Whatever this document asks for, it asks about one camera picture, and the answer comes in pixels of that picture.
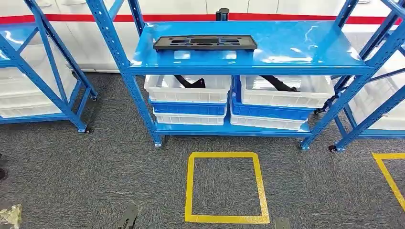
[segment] white plastic bin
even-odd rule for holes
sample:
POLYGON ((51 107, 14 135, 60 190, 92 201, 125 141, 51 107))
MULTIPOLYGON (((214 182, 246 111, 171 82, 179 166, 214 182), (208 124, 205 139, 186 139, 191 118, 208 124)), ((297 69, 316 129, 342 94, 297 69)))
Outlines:
MULTIPOLYGON (((402 68, 401 63, 404 61, 404 56, 399 51, 395 52, 375 76, 402 68)), ((405 73, 367 83, 349 102, 356 123, 361 123, 404 85, 405 73)), ((405 102, 402 101, 391 111, 384 114, 369 129, 405 130, 404 114, 405 102)))
POLYGON ((156 113, 158 123, 166 124, 186 124, 186 125, 223 125, 226 115, 226 107, 224 115, 202 115, 202 114, 172 114, 172 113, 156 113))
POLYGON ((300 92, 281 92, 258 75, 241 75, 242 103, 252 105, 321 108, 334 95, 330 76, 275 76, 300 92))
POLYGON ((256 126, 256 127, 286 129, 286 130, 299 130, 301 125, 307 121, 307 120, 265 118, 265 117, 256 117, 256 116, 235 115, 232 112, 232 105, 230 107, 231 107, 231 124, 232 125, 256 126))
MULTIPOLYGON (((23 49, 21 56, 36 71, 42 80, 44 80, 45 83, 60 97, 59 89, 46 55, 45 48, 42 43, 38 43, 38 41, 41 41, 39 36, 39 33, 35 35, 31 42, 23 49)), ((49 38, 48 40, 50 41, 64 89, 66 94, 70 95, 70 84, 72 81, 77 80, 72 75, 71 70, 66 66, 65 59, 54 42, 49 38)), ((0 69, 0 88, 0 98, 10 98, 13 95, 21 96, 24 94, 29 96, 31 94, 39 93, 42 94, 43 97, 42 99, 37 98, 35 102, 38 103, 41 100, 44 101, 44 103, 48 102, 48 98, 41 92, 41 90, 25 74, 15 67, 0 69)))
POLYGON ((174 75, 147 75, 145 89, 150 100, 159 102, 226 103, 231 87, 230 75, 182 75, 193 83, 201 78, 206 88, 184 88, 174 75))
POLYGON ((54 104, 33 105, 18 108, 0 109, 0 116, 3 118, 24 117, 29 115, 46 115, 60 113, 61 110, 54 104))

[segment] black plastic tray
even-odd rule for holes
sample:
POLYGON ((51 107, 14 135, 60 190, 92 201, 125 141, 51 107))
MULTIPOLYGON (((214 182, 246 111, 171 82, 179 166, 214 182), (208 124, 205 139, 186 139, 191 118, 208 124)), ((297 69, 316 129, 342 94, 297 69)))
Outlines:
POLYGON ((257 44, 250 35, 161 36, 153 44, 159 50, 254 50, 257 44))

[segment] blue plastic bin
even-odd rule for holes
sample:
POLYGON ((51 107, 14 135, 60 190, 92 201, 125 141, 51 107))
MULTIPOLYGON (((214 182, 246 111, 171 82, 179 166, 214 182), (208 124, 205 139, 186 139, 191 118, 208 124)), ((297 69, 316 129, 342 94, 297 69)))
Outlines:
POLYGON ((246 105, 241 102, 241 83, 239 76, 234 76, 232 82, 232 113, 243 116, 266 118, 283 118, 307 120, 314 108, 246 105))
POLYGON ((193 115, 224 115, 225 104, 202 104, 202 103, 177 103, 177 102, 153 102, 155 113, 172 113, 172 114, 193 114, 193 115))

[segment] red stripe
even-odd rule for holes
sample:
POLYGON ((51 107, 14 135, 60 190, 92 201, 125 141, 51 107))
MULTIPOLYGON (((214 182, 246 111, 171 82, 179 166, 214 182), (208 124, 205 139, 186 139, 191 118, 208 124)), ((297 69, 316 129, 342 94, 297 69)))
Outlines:
MULTIPOLYGON (((94 21, 89 14, 47 14, 49 21, 94 21)), ((214 21, 213 14, 148 14, 143 15, 145 21, 214 21)), ((330 21, 335 16, 259 14, 259 13, 230 13, 233 21, 330 21)), ((381 24, 385 17, 350 17, 348 24, 381 24)), ((22 23, 34 21, 32 15, 0 17, 0 23, 22 23)), ((132 22, 132 15, 117 15, 116 22, 132 22)))

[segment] black strap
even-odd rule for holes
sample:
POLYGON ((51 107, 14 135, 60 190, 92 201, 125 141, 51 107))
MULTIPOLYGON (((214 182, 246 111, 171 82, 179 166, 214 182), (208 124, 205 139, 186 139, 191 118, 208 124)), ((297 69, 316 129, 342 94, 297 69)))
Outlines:
POLYGON ((277 79, 273 75, 261 75, 265 80, 271 83, 278 91, 282 92, 298 92, 295 87, 289 87, 285 85, 281 80, 277 79))
POLYGON ((205 81, 203 78, 195 81, 194 83, 189 83, 181 75, 174 75, 176 79, 185 87, 185 88, 205 88, 205 81))

